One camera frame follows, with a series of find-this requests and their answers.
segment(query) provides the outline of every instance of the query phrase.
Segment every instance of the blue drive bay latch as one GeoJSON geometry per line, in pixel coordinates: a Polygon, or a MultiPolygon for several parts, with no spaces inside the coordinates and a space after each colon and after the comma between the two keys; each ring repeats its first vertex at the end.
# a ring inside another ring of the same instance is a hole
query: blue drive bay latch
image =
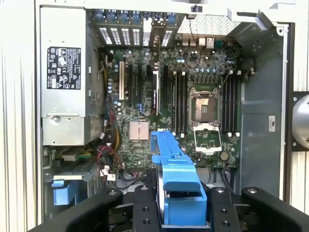
{"type": "Polygon", "coordinates": [[[164,222],[168,225],[206,225],[207,196],[196,168],[169,131],[151,133],[152,161],[162,165],[164,222]]]}

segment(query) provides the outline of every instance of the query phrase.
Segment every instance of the ventilation grille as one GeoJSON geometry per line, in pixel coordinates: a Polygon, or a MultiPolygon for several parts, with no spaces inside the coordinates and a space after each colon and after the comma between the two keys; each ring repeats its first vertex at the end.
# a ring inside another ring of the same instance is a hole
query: ventilation grille
{"type": "Polygon", "coordinates": [[[107,45],[111,45],[112,44],[112,40],[111,40],[110,36],[107,33],[107,29],[106,28],[100,28],[99,30],[101,32],[101,35],[102,35],[105,43],[107,45]]]}
{"type": "Polygon", "coordinates": [[[169,39],[170,39],[172,33],[173,33],[173,31],[171,31],[171,30],[167,30],[165,32],[165,35],[163,37],[162,44],[161,44],[162,47],[166,47],[168,45],[169,39]]]}
{"type": "Polygon", "coordinates": [[[195,19],[183,19],[178,33],[196,35],[228,35],[240,22],[232,22],[226,16],[197,15],[195,19]]]}
{"type": "Polygon", "coordinates": [[[129,29],[122,28],[121,31],[122,31],[122,35],[123,35],[123,38],[124,38],[125,45],[131,45],[129,29]]]}

